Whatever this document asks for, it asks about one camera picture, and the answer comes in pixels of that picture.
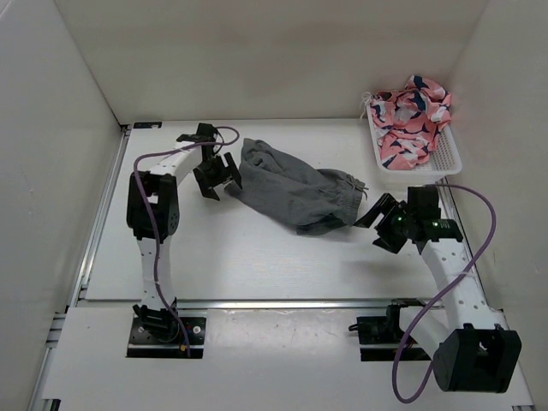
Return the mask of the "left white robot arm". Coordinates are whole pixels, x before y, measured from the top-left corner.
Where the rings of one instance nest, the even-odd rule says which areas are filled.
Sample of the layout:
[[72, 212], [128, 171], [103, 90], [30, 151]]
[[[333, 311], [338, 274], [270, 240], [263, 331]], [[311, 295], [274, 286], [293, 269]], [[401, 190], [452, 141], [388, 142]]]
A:
[[178, 336], [176, 293], [170, 263], [172, 236], [180, 223], [178, 188], [193, 175], [203, 197], [218, 200], [215, 188], [241, 175], [230, 153], [215, 152], [212, 143], [193, 143], [166, 152], [139, 156], [129, 179], [126, 222], [137, 241], [142, 267], [143, 297], [134, 306], [137, 317], [151, 321], [150, 332], [161, 343]]

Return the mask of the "grey shorts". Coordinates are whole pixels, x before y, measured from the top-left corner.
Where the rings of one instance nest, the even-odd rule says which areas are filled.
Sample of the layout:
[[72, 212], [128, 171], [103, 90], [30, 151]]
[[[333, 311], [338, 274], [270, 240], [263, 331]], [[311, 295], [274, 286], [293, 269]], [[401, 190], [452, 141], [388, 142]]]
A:
[[262, 140], [243, 141], [239, 172], [241, 184], [230, 183], [227, 194], [298, 235], [351, 227], [365, 213], [364, 182], [345, 171], [315, 169]]

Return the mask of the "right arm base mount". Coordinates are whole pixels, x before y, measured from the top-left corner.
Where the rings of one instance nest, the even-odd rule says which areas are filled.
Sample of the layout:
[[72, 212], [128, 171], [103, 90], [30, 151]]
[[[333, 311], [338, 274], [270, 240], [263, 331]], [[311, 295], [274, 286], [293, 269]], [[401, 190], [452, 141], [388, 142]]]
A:
[[379, 307], [358, 308], [356, 320], [348, 332], [357, 336], [361, 362], [392, 362], [404, 330], [400, 328], [400, 311], [403, 308], [422, 308], [418, 300], [393, 300]]

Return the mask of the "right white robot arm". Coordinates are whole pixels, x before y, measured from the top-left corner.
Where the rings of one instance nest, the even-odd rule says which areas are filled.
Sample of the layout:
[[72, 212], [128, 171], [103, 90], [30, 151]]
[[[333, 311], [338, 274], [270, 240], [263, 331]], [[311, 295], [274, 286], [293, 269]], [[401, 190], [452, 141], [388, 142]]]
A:
[[383, 194], [356, 222], [374, 228], [374, 245], [399, 253], [412, 242], [433, 276], [437, 294], [425, 305], [398, 301], [383, 317], [359, 317], [351, 330], [360, 344], [396, 344], [396, 371], [409, 345], [430, 359], [427, 374], [445, 392], [502, 394], [509, 388], [521, 352], [516, 331], [505, 329], [485, 300], [471, 269], [464, 237], [444, 218], [433, 186], [411, 187], [404, 201]]

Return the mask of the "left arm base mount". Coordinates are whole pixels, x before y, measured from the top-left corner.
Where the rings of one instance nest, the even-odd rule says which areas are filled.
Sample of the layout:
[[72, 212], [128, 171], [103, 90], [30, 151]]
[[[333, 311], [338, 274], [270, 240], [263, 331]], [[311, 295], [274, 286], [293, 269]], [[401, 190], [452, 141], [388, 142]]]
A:
[[175, 320], [165, 308], [151, 310], [134, 305], [128, 336], [127, 358], [202, 359], [206, 340], [206, 317], [191, 315]]

